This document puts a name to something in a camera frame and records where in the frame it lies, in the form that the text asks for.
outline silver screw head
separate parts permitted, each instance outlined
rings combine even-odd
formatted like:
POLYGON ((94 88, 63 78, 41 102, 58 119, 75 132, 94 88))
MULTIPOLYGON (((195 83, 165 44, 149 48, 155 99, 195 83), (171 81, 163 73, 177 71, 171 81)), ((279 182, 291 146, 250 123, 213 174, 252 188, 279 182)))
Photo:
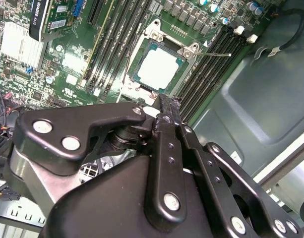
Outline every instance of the silver screw head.
POLYGON ((140 108, 133 108, 132 109, 136 114, 142 115, 141 109, 140 108))
POLYGON ((188 133, 192 133, 191 129, 190 129, 188 126, 185 126, 185 130, 186 130, 188 133))
POLYGON ((233 227, 236 229, 237 232, 240 234, 244 235, 245 234, 245 226, 243 221, 239 217, 232 217, 231 218, 231 223, 233 227))
POLYGON ((298 233, 298 230, 296 229, 296 227, 294 226, 294 224, 290 221, 286 221, 287 226, 292 230, 292 232, 294 232, 295 234, 298 233))
POLYGON ((274 220, 274 224, 276 225, 276 228, 279 229, 280 232, 286 233, 286 228, 281 221, 276 219, 274 220))
POLYGON ((33 128, 35 131, 37 131, 39 133, 46 134, 46 133, 49 133, 52 131, 53 126, 47 121, 38 120, 33 123, 33 128))
POLYGON ((217 146, 215 146, 215 145, 212 145, 212 149, 213 149, 214 152, 216 152, 216 153, 219 153, 219 152, 220 152, 219 148, 218 148, 217 146))
POLYGON ((62 139, 61 144, 67 150, 77 150, 80 148, 79 140, 72 136, 68 136, 62 139))
POLYGON ((166 193, 164 195, 164 203, 168 207, 168 209, 172 211, 177 211, 180 208, 180 202, 178 201, 176 196, 171 193, 166 193))

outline wire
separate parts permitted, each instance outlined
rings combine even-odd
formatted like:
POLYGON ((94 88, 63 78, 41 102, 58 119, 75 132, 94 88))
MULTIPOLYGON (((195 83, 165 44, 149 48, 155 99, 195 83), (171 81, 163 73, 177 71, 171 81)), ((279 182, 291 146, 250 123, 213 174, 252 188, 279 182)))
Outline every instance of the wire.
POLYGON ((8 187, 7 183, 5 183, 2 186, 0 186, 0 192, 3 191, 7 187, 8 187))
POLYGON ((275 17, 288 16, 288 15, 294 15, 294 14, 297 14, 300 16, 300 18, 301 18, 300 25, 299 25, 295 35, 288 42, 286 42, 285 44, 280 46, 279 49, 281 51, 288 48, 292 44, 294 44, 296 42, 296 40, 298 40, 301 37, 301 35, 304 31, 304 10, 299 9, 299 8, 292 8, 289 10, 285 10, 285 11, 281 11, 279 13, 273 14, 273 16, 275 16, 275 17))
POLYGON ((3 99, 1 91, 0 91, 0 99, 1 99, 1 103, 0 103, 1 104, 1 112, 2 112, 2 115, 3 115, 2 126, 6 126, 6 106, 5 106, 4 99, 3 99))

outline white connector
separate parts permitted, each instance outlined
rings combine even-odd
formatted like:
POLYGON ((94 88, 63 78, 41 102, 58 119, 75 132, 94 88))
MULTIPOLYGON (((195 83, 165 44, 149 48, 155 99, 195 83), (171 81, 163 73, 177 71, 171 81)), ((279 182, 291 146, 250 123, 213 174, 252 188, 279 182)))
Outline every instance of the white connector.
POLYGON ((233 32, 236 35, 242 35, 243 31, 244 31, 244 27, 243 26, 238 26, 233 32))
POLYGON ((258 38, 258 36, 253 34, 249 38, 247 38, 246 42, 254 44, 256 42, 257 38, 258 38))

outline heatsink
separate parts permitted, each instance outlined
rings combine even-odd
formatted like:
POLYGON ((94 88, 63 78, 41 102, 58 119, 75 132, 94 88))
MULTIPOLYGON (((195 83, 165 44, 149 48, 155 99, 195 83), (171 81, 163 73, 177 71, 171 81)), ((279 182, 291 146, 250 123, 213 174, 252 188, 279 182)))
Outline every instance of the heatsink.
POLYGON ((46 51, 46 44, 38 42, 28 35, 28 29, 14 22, 4 26, 1 54, 8 60, 40 69, 46 51))

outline motherboard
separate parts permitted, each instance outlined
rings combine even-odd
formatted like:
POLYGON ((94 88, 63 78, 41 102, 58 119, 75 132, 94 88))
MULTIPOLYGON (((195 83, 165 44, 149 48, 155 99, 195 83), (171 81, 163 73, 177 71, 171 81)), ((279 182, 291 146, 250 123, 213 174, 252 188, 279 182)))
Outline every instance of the motherboard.
POLYGON ((176 97, 193 122, 285 0, 0 0, 0 89, 43 108, 176 97))

